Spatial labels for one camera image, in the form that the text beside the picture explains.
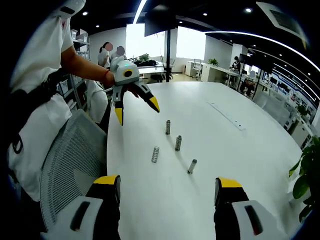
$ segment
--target metal cylinder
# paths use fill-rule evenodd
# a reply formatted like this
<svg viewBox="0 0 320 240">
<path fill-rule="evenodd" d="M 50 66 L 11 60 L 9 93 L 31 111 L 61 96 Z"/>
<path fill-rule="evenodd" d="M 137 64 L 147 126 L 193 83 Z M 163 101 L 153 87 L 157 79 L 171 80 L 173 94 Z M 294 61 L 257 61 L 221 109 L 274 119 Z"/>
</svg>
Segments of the metal cylinder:
<svg viewBox="0 0 320 240">
<path fill-rule="evenodd" d="M 190 164 L 190 167 L 189 169 L 186 171 L 188 174 L 192 174 L 194 172 L 194 168 L 197 164 L 197 160 L 196 159 L 193 159 L 191 164 Z"/>
<path fill-rule="evenodd" d="M 175 141 L 175 148 L 174 148 L 174 150 L 176 150 L 177 152 L 180 151 L 181 141 L 182 141 L 182 137 L 180 135 L 177 136 Z"/>
<path fill-rule="evenodd" d="M 155 146 L 153 149 L 153 154 L 152 154 L 152 158 L 151 158 L 151 162 L 156 163 L 158 160 L 158 155 L 159 155 L 159 150 L 160 147 Z"/>
<path fill-rule="evenodd" d="M 170 120 L 167 120 L 165 123 L 165 134 L 166 135 L 170 134 Z"/>
</svg>

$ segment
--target spring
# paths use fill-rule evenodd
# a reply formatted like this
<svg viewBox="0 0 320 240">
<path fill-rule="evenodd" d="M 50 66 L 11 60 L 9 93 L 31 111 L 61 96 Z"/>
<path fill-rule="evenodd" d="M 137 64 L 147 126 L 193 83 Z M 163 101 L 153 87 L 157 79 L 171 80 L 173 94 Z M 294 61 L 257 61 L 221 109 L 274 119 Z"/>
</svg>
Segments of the spring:
<svg viewBox="0 0 320 240">
<path fill-rule="evenodd" d="M 170 134 L 170 120 L 167 120 L 165 123 L 165 134 L 166 135 Z"/>
<path fill-rule="evenodd" d="M 158 155 L 159 155 L 159 150 L 160 147 L 155 146 L 153 149 L 153 154 L 152 154 L 152 158 L 151 158 L 151 162 L 156 163 L 158 160 Z"/>
<path fill-rule="evenodd" d="M 179 135 L 176 137 L 176 141 L 175 141 L 175 149 L 177 152 L 180 151 L 180 147 L 181 147 L 181 141 L 182 141 L 182 137 Z"/>
</svg>

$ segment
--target office desk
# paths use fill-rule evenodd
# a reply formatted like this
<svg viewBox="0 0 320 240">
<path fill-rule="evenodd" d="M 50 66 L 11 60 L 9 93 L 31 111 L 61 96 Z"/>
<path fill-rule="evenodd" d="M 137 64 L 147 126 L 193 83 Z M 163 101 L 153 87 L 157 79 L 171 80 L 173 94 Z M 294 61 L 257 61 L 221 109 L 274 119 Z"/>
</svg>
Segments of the office desk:
<svg viewBox="0 0 320 240">
<path fill-rule="evenodd" d="M 148 86 L 160 113 L 130 93 L 124 97 L 123 126 L 111 109 L 107 170 L 121 176 L 121 239 L 215 239 L 218 176 L 241 183 L 281 229 L 286 175 L 301 155 L 291 136 L 259 106 L 223 84 Z M 207 102 L 219 105 L 245 129 L 236 128 Z M 165 134 L 166 120 L 171 121 L 170 135 Z M 179 152 L 174 149 L 177 135 L 182 136 Z M 152 163 L 155 146 L 160 151 Z M 198 163 L 188 175 L 192 159 Z M 290 217 L 299 224 L 298 215 Z"/>
<path fill-rule="evenodd" d="M 239 74 L 230 71 L 228 69 L 224 69 L 219 66 L 213 66 L 209 64 L 203 64 L 202 68 L 202 75 L 201 75 L 201 81 L 202 82 L 218 82 L 218 83 L 223 83 L 224 82 L 224 76 L 226 74 L 229 74 L 228 78 L 228 83 L 227 85 L 229 86 L 230 82 L 230 77 L 235 76 L 235 77 L 240 77 Z"/>
<path fill-rule="evenodd" d="M 138 67 L 140 74 L 156 74 L 156 73 L 165 73 L 166 70 L 163 67 Z"/>
</svg>

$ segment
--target ceiling vent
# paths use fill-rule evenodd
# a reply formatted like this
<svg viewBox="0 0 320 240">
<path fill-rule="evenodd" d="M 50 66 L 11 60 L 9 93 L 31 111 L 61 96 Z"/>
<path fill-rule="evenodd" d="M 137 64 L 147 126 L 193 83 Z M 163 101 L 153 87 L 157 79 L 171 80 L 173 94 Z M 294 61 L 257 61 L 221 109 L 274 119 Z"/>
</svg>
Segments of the ceiling vent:
<svg viewBox="0 0 320 240">
<path fill-rule="evenodd" d="M 288 33 L 299 37 L 303 41 L 306 41 L 305 34 L 299 23 L 288 14 L 282 12 L 277 6 L 269 3 L 257 1 L 256 4 L 261 8 L 276 28 L 287 31 Z"/>
</svg>

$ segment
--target potted plant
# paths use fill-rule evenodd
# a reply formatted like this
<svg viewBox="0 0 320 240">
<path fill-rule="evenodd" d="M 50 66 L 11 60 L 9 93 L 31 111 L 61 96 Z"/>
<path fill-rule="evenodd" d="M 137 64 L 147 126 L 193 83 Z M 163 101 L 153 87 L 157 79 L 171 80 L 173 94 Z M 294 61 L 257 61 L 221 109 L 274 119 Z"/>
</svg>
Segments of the potted plant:
<svg viewBox="0 0 320 240">
<path fill-rule="evenodd" d="M 217 59 L 209 59 L 209 61 L 208 61 L 208 64 L 211 64 L 211 65 L 213 65 L 213 66 L 218 66 L 218 61 L 217 61 Z"/>
<path fill-rule="evenodd" d="M 314 136 L 312 142 L 311 146 L 303 149 L 299 161 L 289 171 L 291 177 L 300 165 L 299 178 L 293 186 L 293 198 L 301 198 L 308 190 L 311 194 L 303 201 L 306 206 L 299 214 L 300 222 L 311 212 L 320 196 L 320 137 Z"/>
<path fill-rule="evenodd" d="M 303 105 L 298 105 L 295 108 L 297 109 L 298 113 L 300 113 L 301 117 L 306 116 L 308 114 L 308 111 Z"/>
<path fill-rule="evenodd" d="M 139 56 L 139 60 L 141 62 L 146 62 L 149 60 L 149 54 L 148 53 L 145 53 L 145 54 L 142 54 L 141 56 Z"/>
</svg>

